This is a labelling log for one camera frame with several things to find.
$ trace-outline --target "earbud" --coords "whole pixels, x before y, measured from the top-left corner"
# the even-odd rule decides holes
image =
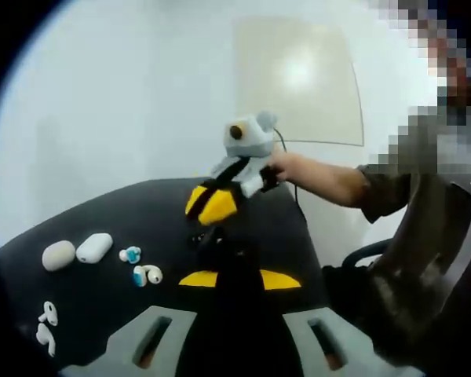
[[[51,325],[57,326],[57,310],[53,303],[44,302],[44,313],[38,318],[39,322],[47,320]]]
[[[54,357],[54,354],[56,353],[56,342],[54,341],[53,333],[50,332],[47,326],[42,323],[38,324],[36,336],[38,342],[43,346],[49,343],[47,351],[51,357]]]
[[[147,285],[147,280],[152,284],[162,281],[162,271],[155,265],[137,265],[133,269],[133,280],[138,287]]]
[[[123,262],[128,262],[131,265],[138,263],[141,259],[141,249],[139,247],[131,246],[119,252],[119,259]]]

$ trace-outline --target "blue and white earbud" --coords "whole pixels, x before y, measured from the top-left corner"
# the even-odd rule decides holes
[[[138,287],[147,285],[147,280],[152,284],[162,281],[162,271],[156,265],[137,265],[133,269],[133,281]]]
[[[119,252],[119,259],[123,262],[128,262],[131,265],[137,264],[141,259],[141,249],[136,246],[128,247]]]

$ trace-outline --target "hand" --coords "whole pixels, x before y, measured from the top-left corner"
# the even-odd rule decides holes
[[[276,151],[272,153],[268,165],[277,171],[277,179],[279,181],[289,181],[294,177],[298,157],[299,155],[294,153]]]

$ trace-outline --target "black cable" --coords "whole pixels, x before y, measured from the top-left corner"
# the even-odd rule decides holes
[[[278,134],[279,139],[281,139],[281,145],[283,145],[284,151],[288,152],[288,149],[286,148],[286,143],[284,142],[283,135],[275,127],[274,127],[274,131]],[[298,202],[298,187],[295,185],[295,183],[293,183],[292,185],[294,186],[294,191],[295,191],[295,203],[297,204],[297,207],[301,213],[301,216],[304,218],[305,222],[307,222],[307,218],[305,217],[304,211],[301,209],[300,203]]]

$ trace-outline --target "yellow fabric piece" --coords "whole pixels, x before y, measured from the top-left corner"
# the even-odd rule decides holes
[[[298,283],[294,278],[283,273],[274,273],[273,271],[268,271],[266,269],[261,269],[260,273],[263,278],[266,291],[301,287],[300,283]],[[180,281],[179,285],[213,288],[217,283],[217,276],[218,273],[213,273],[211,271],[198,271],[184,277]]]
[[[260,270],[261,277],[264,280],[264,286],[266,291],[273,289],[290,289],[301,287],[293,277],[285,275],[284,273],[274,273],[266,269]]]
[[[198,271],[184,277],[179,285],[188,285],[190,287],[214,287],[217,283],[218,273],[211,271]]]
[[[202,225],[213,224],[235,212],[237,212],[237,206],[232,194],[229,191],[217,190],[199,215],[199,222]]]
[[[187,207],[185,209],[185,214],[188,214],[190,212],[192,206],[196,202],[196,200],[201,196],[203,192],[206,191],[205,187],[202,186],[197,186],[194,188],[194,191],[192,191],[192,194],[190,195],[190,199],[188,200]]]

